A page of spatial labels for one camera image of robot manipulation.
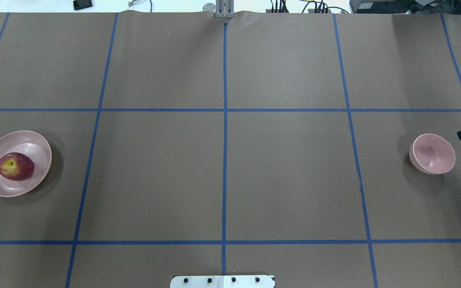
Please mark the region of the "small black device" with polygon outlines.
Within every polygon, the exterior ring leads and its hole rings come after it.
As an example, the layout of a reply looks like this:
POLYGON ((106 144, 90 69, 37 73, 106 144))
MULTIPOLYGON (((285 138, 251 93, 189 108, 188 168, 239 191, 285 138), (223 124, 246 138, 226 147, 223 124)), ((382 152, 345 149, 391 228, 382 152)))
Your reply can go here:
POLYGON ((93 7, 92 0, 73 0, 72 4, 75 11, 93 7))

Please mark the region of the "aluminium frame post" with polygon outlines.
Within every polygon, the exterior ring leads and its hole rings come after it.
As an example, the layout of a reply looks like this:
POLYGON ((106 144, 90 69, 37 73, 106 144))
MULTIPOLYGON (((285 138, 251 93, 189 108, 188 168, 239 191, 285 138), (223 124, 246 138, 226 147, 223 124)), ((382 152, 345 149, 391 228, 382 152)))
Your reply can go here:
POLYGON ((220 19, 231 19, 235 17, 234 0, 216 0, 215 17, 220 19))

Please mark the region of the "pink bowl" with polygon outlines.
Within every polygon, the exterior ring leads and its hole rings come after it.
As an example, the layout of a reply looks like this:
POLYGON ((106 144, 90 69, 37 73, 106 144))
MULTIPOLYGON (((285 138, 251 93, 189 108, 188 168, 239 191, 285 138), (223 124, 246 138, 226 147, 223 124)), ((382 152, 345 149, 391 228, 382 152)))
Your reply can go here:
POLYGON ((456 163, 451 144, 445 138, 432 133, 415 138, 409 147, 409 159, 415 169, 431 175, 448 173, 456 163))

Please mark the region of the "white pedestal base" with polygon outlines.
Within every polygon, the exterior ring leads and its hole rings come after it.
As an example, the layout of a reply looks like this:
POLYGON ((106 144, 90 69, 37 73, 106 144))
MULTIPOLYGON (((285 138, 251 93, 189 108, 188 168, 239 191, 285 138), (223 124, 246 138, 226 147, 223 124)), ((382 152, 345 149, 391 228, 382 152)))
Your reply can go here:
POLYGON ((199 275, 176 276, 170 288, 275 288, 276 281, 270 275, 199 275))

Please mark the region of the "red apple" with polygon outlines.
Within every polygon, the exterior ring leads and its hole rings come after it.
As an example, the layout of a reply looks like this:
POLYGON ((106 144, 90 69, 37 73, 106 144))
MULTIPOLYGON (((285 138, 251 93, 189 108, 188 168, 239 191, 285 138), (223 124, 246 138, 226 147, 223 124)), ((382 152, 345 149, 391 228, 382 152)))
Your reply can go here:
POLYGON ((22 182, 30 178, 34 170, 32 159, 22 153, 11 152, 0 158, 0 175, 6 179, 22 182))

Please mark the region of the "pink plate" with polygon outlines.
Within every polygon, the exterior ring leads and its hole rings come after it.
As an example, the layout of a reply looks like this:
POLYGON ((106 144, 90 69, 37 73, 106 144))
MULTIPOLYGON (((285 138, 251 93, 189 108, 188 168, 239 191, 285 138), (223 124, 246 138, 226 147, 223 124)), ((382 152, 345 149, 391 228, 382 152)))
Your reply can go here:
POLYGON ((33 131, 16 131, 0 138, 0 158, 11 152, 22 153, 31 158, 35 170, 30 178, 22 182, 15 182, 0 175, 1 197, 15 197, 33 190, 45 179, 52 163, 49 142, 33 131))

